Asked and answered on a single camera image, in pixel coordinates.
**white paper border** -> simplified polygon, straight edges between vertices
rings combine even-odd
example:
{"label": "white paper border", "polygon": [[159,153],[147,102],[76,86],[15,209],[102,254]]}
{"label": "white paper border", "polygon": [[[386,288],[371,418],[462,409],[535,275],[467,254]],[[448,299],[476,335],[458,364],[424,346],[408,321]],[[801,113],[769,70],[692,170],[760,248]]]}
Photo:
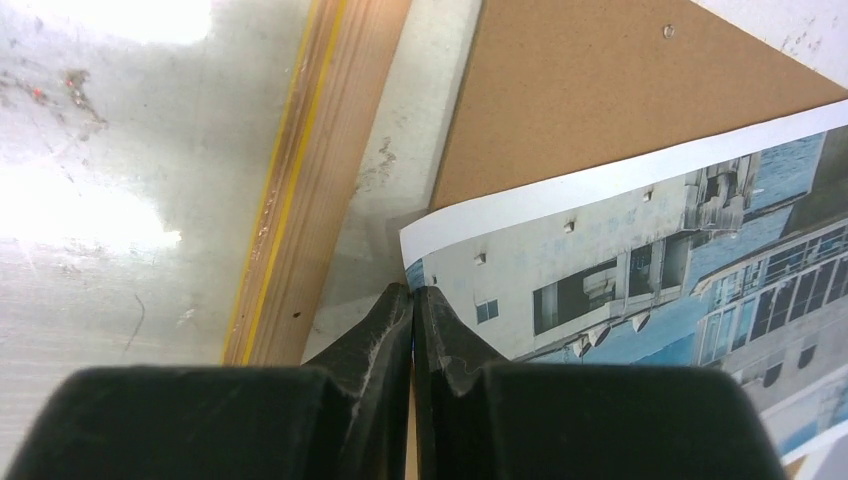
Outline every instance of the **white paper border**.
{"label": "white paper border", "polygon": [[403,268],[454,243],[848,124],[848,100],[468,200],[400,231]]}

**yellow line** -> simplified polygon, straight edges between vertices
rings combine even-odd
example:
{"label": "yellow line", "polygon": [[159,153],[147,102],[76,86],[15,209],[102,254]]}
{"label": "yellow line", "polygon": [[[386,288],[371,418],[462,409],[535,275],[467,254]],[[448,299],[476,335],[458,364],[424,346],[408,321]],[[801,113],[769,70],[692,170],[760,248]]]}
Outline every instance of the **yellow line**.
{"label": "yellow line", "polygon": [[306,17],[306,25],[303,27],[303,35],[300,38],[300,46],[297,49],[297,56],[295,57],[294,66],[292,67],[292,76],[289,79],[289,90],[286,95],[286,103],[283,106],[283,115],[280,117],[280,126],[277,128],[277,138],[274,140],[274,148],[271,150],[271,164],[268,166],[268,171],[265,174],[265,185],[262,187],[262,196],[259,197],[259,209],[256,212],[256,221],[253,224],[253,237],[251,237],[250,247],[247,250],[247,259],[244,262],[244,269],[241,273],[241,282],[239,283],[238,291],[236,292],[236,303],[233,307],[233,314],[230,317],[230,323],[227,326],[227,335],[224,338],[224,349],[221,352],[221,363],[226,363],[227,349],[230,346],[230,340],[233,336],[233,330],[235,329],[236,320],[239,315],[239,308],[241,307],[241,293],[244,289],[244,284],[247,281],[247,275],[250,271],[250,259],[253,257],[253,249],[256,248],[256,244],[259,239],[259,225],[262,221],[262,214],[265,211],[265,203],[268,201],[268,191],[271,188],[271,179],[274,176],[274,170],[277,167],[279,154],[280,154],[280,146],[283,142],[283,131],[286,127],[286,120],[289,117],[289,110],[291,109],[292,97],[294,96],[294,91],[298,83],[298,79],[300,78],[300,74],[303,71],[303,57],[306,56],[306,45],[309,40],[309,34],[312,31],[312,27],[315,24],[315,15],[318,10],[318,4],[321,3],[320,0],[312,0],[312,5],[309,7],[309,13]]}
{"label": "yellow line", "polygon": [[256,339],[256,330],[259,326],[259,318],[262,315],[262,307],[265,304],[265,294],[268,292],[268,284],[271,283],[271,272],[277,260],[277,252],[280,250],[283,235],[286,231],[286,220],[291,211],[292,198],[294,198],[294,187],[297,184],[297,178],[300,175],[300,168],[303,165],[303,157],[306,154],[306,149],[309,145],[309,137],[312,134],[312,127],[315,123],[315,116],[318,111],[318,104],[321,98],[321,92],[324,90],[324,80],[327,76],[327,70],[330,62],[333,60],[333,52],[336,49],[336,42],[341,30],[342,17],[344,16],[347,0],[340,0],[336,17],[333,19],[333,29],[330,31],[330,40],[327,45],[327,51],[324,53],[324,60],[321,63],[321,73],[318,75],[318,84],[315,87],[315,95],[312,97],[312,104],[309,107],[309,113],[306,117],[306,123],[303,128],[303,135],[300,138],[298,145],[297,156],[295,157],[292,175],[289,180],[288,188],[286,189],[286,199],[283,204],[283,212],[280,215],[280,228],[274,236],[274,245],[271,247],[271,261],[268,263],[270,268],[265,272],[265,281],[262,282],[262,289],[259,291],[259,303],[256,307],[256,314],[253,318],[253,323],[250,325],[250,334],[247,337],[247,347],[242,357],[242,365],[246,365],[250,361],[250,354],[253,352],[253,343]]}

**brown cardboard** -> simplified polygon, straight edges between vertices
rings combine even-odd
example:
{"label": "brown cardboard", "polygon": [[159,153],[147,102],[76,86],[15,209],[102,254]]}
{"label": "brown cardboard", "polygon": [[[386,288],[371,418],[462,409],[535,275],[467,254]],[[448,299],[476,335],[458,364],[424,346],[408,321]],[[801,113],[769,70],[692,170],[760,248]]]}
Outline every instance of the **brown cardboard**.
{"label": "brown cardboard", "polygon": [[484,0],[432,206],[845,98],[690,0]]}

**printed photograph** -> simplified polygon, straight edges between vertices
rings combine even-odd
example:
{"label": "printed photograph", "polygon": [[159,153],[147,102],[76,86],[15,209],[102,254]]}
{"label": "printed photograph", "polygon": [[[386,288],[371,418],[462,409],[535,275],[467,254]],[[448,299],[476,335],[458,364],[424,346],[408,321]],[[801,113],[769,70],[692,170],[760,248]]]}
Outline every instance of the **printed photograph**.
{"label": "printed photograph", "polygon": [[848,127],[425,256],[505,357],[735,378],[781,455],[848,419]]}

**wooden ruler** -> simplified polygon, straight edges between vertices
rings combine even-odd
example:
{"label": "wooden ruler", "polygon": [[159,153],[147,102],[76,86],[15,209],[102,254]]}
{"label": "wooden ruler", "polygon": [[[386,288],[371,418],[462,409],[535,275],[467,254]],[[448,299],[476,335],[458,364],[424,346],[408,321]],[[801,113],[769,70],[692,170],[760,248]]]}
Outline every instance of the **wooden ruler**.
{"label": "wooden ruler", "polygon": [[411,0],[313,0],[225,342],[299,364]]}

